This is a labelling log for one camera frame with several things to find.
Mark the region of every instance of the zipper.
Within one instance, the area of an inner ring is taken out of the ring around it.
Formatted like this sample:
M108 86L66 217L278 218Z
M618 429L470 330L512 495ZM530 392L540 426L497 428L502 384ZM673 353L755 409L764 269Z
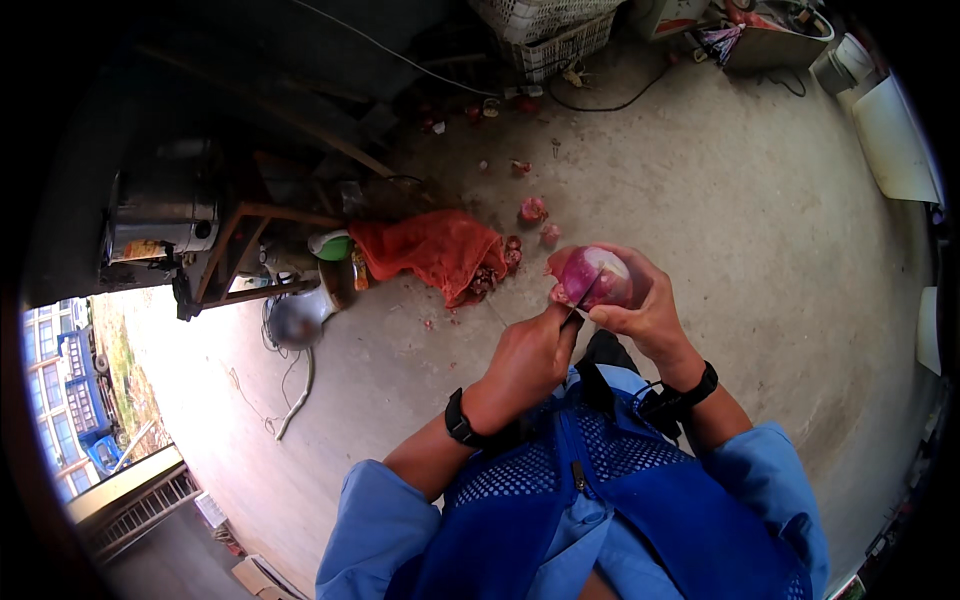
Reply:
M573 440L573 428L570 425L566 410L560 411L557 416L560 418L560 427L564 432L564 442L572 459L570 461L570 471L573 473L573 487L576 492L573 493L571 500L575 502L578 494L582 493L586 497L590 497L587 492L587 476L584 475L584 466L580 462L580 454L577 452L577 445Z
M580 461L573 461L570 463L570 470L573 471L573 487L577 489L577 492L583 493L587 488L584 466L580 464Z

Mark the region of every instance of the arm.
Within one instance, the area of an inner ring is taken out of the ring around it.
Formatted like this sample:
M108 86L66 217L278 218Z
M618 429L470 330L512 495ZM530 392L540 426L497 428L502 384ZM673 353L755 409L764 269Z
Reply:
M639 251L598 242L593 245L613 252L626 263L639 306L594 306L590 319L614 333L630 336L657 366L663 383L680 392L692 390L706 365L680 327L670 277ZM722 385L694 406L684 420L684 431L698 454L713 450L752 426Z
M552 304L503 332L487 373L461 400L475 432L496 433L564 380L583 324L577 319L561 331L568 310ZM440 415L382 464L354 466L317 573L317 598L382 598L396 570L421 553L440 527L440 513L430 503L475 451L447 435Z
M703 375L704 359L680 327L670 278L636 250L594 246L606 248L627 264L639 306L595 306L590 318L629 335L657 366L663 383L681 392L691 390ZM827 539L803 465L780 426L752 427L720 385L690 410L684 431L704 470L794 548L809 570L813 597L823 596L829 575Z
M564 380L583 324L582 319L571 319L561 331L569 310L554 303L533 319L504 330L486 374L464 390L461 409L473 431L496 433L550 396ZM433 502L474 452L447 435L444 416L438 415L397 446L383 464Z

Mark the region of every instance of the zipper pull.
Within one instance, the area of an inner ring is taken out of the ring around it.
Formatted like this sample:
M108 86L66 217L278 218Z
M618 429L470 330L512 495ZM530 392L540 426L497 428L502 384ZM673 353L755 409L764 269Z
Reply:
M587 487L587 478L584 476L584 468L580 461L570 463L570 470L573 471L573 487L577 492L582 492Z

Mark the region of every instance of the knife blade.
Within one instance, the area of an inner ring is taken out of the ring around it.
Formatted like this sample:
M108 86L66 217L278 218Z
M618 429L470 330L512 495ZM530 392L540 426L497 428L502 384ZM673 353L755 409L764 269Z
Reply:
M590 285L587 286L586 292L584 292L584 294L580 297L580 299L576 301L576 303L573 305L573 308L570 309L570 312L566 313L566 316L564 317L564 321L560 323L560 329L563 329L564 325L566 325L566 323L570 320L570 317L573 316L573 313L577 312L577 306L580 306L580 302L584 301L584 298L587 297L587 294L589 294L590 290L593 288L593 284L596 283L597 279L599 278L600 278L600 274L598 273L597 276L593 278L593 281L590 282Z

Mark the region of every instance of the blue shirt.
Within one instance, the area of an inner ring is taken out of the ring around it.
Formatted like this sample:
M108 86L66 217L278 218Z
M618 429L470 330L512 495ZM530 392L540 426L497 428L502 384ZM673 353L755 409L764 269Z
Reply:
M632 394L646 385L627 369L598 367L617 390ZM577 380L571 368L554 396L562 397ZM829 576L827 539L813 490L782 428L764 423L700 458L711 477L793 546L810 570L814 597L822 597ZM423 552L440 521L436 506L381 463L354 465L317 573L318 600L382 598L394 572ZM683 598L633 525L604 500L584 494L564 511L527 598L573 600L595 565L623 600Z

